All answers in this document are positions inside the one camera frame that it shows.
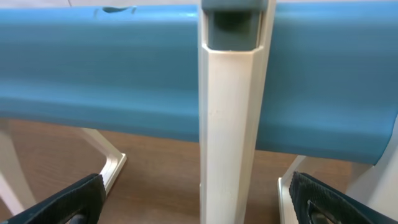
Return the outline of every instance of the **brown floor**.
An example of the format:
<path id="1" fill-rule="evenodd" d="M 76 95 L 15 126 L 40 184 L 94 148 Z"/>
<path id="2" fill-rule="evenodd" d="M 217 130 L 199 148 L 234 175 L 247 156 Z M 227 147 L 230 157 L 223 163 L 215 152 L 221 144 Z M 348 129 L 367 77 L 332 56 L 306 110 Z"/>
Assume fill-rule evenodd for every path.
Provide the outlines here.
<path id="1" fill-rule="evenodd" d="M 104 158 L 68 127 L 11 121 L 14 144 L 38 201 L 92 172 Z M 102 131 L 127 163 L 99 223 L 199 223 L 197 143 Z M 256 151 L 245 223 L 279 223 L 277 178 L 295 155 Z M 331 161 L 315 177 L 344 191 L 349 164 Z M 11 215 L 0 201 L 0 220 Z"/>

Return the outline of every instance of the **blue surface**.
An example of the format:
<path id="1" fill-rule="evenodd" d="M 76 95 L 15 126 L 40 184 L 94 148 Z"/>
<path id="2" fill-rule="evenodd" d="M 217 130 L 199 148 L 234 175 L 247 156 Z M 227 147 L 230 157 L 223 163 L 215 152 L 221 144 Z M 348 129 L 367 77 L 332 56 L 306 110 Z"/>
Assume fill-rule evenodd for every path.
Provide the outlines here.
<path id="1" fill-rule="evenodd" d="M 278 4 L 257 148 L 375 164 L 398 2 Z M 198 140 L 197 9 L 0 10 L 0 116 Z"/>

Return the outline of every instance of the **chair leg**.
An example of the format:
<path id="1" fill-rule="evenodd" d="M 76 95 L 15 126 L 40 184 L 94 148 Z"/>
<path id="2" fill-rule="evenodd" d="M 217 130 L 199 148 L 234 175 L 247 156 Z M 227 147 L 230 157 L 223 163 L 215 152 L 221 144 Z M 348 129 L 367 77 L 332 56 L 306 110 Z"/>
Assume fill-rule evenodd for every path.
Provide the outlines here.
<path id="1" fill-rule="evenodd" d="M 314 158 L 308 156 L 297 156 L 292 165 L 287 169 L 283 177 L 278 179 L 278 193 L 279 193 L 279 214 L 281 224 L 298 224 L 296 213 L 292 199 L 289 194 L 289 187 L 292 181 L 293 173 L 295 171 L 304 172 L 312 175 L 321 166 L 323 166 L 327 159 Z"/>
<path id="2" fill-rule="evenodd" d="M 398 117 L 389 144 L 375 166 L 352 163 L 346 194 L 370 208 L 398 220 Z"/>
<path id="3" fill-rule="evenodd" d="M 79 136 L 106 156 L 106 163 L 100 174 L 103 176 L 105 191 L 108 194 L 126 161 L 126 155 L 119 152 L 99 131 L 89 128 L 74 129 Z"/>
<path id="4" fill-rule="evenodd" d="M 0 197 L 13 215 L 36 204 L 19 164 L 6 119 L 0 119 Z"/>

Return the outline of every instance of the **hole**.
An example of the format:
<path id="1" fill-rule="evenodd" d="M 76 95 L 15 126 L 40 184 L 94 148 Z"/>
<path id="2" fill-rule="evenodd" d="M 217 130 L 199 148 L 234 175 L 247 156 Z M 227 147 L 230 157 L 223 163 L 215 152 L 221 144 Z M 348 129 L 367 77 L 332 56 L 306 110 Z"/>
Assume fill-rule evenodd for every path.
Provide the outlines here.
<path id="1" fill-rule="evenodd" d="M 123 12 L 129 7 L 117 8 L 117 7 L 103 7 L 102 10 L 106 13 Z"/>

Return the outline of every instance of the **floor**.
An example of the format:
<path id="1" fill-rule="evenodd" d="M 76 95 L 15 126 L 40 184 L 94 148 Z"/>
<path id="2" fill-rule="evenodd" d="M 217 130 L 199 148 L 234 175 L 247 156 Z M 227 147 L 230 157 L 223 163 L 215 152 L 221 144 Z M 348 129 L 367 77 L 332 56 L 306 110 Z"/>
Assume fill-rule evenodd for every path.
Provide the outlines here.
<path id="1" fill-rule="evenodd" d="M 38 201 L 99 172 L 104 158 L 65 126 L 11 121 L 14 144 Z M 199 223 L 200 152 L 195 142 L 102 131 L 127 163 L 99 223 Z M 277 178 L 295 155 L 256 151 L 246 224 L 279 223 Z M 349 164 L 330 161 L 315 177 L 344 191 Z M 11 214 L 0 201 L 0 220 Z"/>

